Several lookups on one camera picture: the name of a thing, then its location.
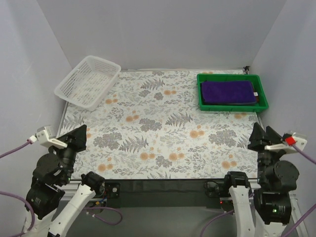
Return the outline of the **purple cloth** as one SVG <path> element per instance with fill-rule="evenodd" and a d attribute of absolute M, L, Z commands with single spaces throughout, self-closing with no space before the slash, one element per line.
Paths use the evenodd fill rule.
<path fill-rule="evenodd" d="M 203 102 L 211 105 L 255 104 L 250 81 L 205 81 L 200 84 Z"/>

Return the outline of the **grey cloth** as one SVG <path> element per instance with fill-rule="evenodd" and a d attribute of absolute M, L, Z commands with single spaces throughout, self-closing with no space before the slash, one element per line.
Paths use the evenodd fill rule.
<path fill-rule="evenodd" d="M 255 106 L 257 102 L 246 102 L 246 103 L 203 103 L 208 106 Z"/>

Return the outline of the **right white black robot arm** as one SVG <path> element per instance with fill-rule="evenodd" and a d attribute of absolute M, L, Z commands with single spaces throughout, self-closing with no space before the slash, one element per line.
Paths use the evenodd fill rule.
<path fill-rule="evenodd" d="M 251 185 L 244 172 L 229 171 L 225 188 L 233 201 L 238 237 L 279 237 L 291 217 L 289 193 L 297 188 L 299 171 L 285 154 L 293 153 L 287 141 L 270 126 L 265 129 L 254 123 L 247 148 L 257 152 L 258 189 Z"/>

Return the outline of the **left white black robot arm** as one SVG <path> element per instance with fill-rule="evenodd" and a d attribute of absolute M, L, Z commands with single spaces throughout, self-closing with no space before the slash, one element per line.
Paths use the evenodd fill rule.
<path fill-rule="evenodd" d="M 86 204 L 104 193 L 104 178 L 92 171 L 83 174 L 77 191 L 54 218 L 59 202 L 65 195 L 61 187 L 69 184 L 76 156 L 86 149 L 86 132 L 87 126 L 82 125 L 57 138 L 50 126 L 43 126 L 29 138 L 29 142 L 38 141 L 48 148 L 48 153 L 39 158 L 32 174 L 31 187 L 26 196 L 25 236 L 64 237 Z"/>

